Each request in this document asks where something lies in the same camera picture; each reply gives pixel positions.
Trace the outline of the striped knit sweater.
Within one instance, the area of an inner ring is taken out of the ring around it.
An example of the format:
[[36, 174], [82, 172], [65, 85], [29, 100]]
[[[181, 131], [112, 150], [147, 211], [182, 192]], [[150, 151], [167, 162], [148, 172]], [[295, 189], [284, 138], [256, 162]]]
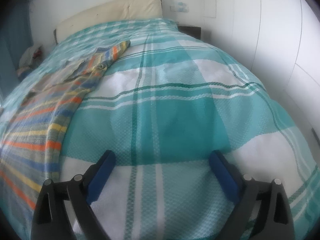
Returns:
[[1, 140], [1, 180], [13, 192], [7, 205], [16, 200], [15, 207], [34, 211], [43, 181], [59, 178], [59, 155], [72, 116], [130, 45], [121, 41], [68, 61], [24, 97]]

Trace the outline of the pile of clothes on nightstand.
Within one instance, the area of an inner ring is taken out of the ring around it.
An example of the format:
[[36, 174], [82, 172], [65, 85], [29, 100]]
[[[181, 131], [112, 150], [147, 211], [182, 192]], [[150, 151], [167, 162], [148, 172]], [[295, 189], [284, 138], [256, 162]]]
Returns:
[[26, 78], [33, 70], [35, 70], [43, 61], [42, 44], [35, 43], [26, 49], [20, 58], [16, 73], [20, 80]]

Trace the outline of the teal white plaid bedspread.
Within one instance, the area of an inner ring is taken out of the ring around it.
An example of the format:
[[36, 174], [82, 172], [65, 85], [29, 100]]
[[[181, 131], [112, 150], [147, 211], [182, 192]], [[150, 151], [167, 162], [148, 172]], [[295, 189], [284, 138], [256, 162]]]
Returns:
[[[60, 93], [24, 97], [71, 63], [129, 40], [97, 87], [77, 103], [57, 143], [42, 122]], [[106, 150], [116, 167], [92, 205], [111, 239], [213, 239], [234, 205], [209, 167], [219, 150], [259, 181], [279, 179], [295, 238], [319, 220], [319, 168], [291, 116], [223, 50], [162, 18], [98, 24], [60, 42], [6, 98], [1, 116], [1, 210], [29, 239], [42, 183], [69, 180]]]

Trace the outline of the blue curtain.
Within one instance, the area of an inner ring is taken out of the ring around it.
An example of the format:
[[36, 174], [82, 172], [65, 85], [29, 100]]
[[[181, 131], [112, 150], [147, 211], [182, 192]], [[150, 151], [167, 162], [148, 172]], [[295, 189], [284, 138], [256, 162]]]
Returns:
[[21, 56], [32, 45], [29, 1], [19, 0], [1, 16], [1, 80], [11, 78]]

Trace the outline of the white wardrobe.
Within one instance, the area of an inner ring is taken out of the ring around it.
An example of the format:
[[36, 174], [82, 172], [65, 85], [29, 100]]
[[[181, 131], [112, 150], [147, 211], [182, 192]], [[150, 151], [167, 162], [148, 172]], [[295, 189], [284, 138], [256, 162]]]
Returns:
[[203, 38], [248, 68], [319, 160], [319, 20], [306, 0], [204, 0]]

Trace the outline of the dark nightstand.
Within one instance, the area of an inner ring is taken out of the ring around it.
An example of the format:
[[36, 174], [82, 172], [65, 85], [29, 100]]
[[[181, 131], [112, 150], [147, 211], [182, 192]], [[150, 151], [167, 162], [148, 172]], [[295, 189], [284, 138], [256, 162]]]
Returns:
[[201, 39], [201, 27], [193, 25], [178, 25], [178, 30], [198, 40]]

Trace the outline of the cream padded headboard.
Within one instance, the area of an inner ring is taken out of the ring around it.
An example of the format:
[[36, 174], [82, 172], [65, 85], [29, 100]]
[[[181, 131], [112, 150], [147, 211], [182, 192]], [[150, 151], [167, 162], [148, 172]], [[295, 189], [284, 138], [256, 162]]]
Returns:
[[113, 21], [161, 18], [162, 0], [114, 0], [84, 10], [59, 23], [54, 30], [55, 43], [85, 28]]

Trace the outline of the white wall socket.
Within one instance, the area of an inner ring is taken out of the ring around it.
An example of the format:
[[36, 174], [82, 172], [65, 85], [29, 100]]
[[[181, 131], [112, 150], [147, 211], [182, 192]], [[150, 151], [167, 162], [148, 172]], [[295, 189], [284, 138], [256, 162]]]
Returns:
[[170, 11], [173, 12], [189, 12], [189, 7], [186, 3], [177, 2], [170, 6]]

